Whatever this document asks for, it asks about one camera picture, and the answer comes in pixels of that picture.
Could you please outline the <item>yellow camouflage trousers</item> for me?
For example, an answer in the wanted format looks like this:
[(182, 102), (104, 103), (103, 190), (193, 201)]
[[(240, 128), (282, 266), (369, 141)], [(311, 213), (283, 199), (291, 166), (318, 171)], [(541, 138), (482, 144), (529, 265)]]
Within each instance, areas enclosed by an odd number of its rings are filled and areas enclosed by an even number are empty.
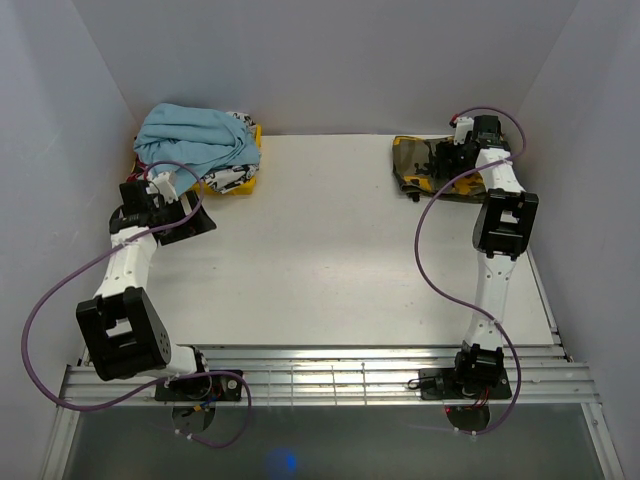
[[(453, 137), (424, 139), (410, 136), (396, 136), (392, 143), (392, 173), (400, 191), (414, 202), (423, 196), (433, 196), (452, 178), (437, 178), (435, 167), (436, 144), (452, 140)], [(498, 148), (511, 153), (503, 136), (498, 140), (467, 139), (476, 142), (479, 152), (482, 148)]]

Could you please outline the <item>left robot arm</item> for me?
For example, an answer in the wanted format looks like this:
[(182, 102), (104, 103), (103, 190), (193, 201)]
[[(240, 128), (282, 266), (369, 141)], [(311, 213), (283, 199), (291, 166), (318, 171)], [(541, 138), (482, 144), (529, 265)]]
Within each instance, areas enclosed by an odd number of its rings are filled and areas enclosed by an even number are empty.
[(146, 292), (158, 247), (216, 228), (195, 192), (178, 194), (174, 183), (174, 175), (164, 172), (119, 185), (122, 204), (109, 220), (116, 252), (94, 297), (77, 305), (76, 319), (102, 380), (178, 376), (178, 388), (197, 400), (212, 387), (206, 361), (197, 348), (170, 340)]

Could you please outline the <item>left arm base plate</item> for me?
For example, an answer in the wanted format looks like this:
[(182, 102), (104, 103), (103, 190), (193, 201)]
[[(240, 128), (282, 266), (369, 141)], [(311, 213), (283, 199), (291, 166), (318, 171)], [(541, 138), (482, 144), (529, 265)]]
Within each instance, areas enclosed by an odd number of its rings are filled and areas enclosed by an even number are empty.
[(242, 370), (220, 375), (190, 375), (156, 386), (154, 399), (160, 402), (235, 402), (242, 398)]

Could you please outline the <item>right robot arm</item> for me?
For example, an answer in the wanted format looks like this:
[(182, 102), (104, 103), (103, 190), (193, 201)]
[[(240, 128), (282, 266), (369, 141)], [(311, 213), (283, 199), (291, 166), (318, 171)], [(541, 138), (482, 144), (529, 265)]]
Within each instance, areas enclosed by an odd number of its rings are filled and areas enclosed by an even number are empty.
[(454, 366), (438, 374), (433, 387), (438, 398), (481, 403), (491, 393), (500, 399), (511, 396), (504, 367), (509, 342), (502, 322), (509, 282), (528, 246), (539, 199), (518, 181), (498, 117), (457, 115), (451, 125), (453, 142), (476, 155), (485, 198), (472, 235), (478, 254), (475, 308)]

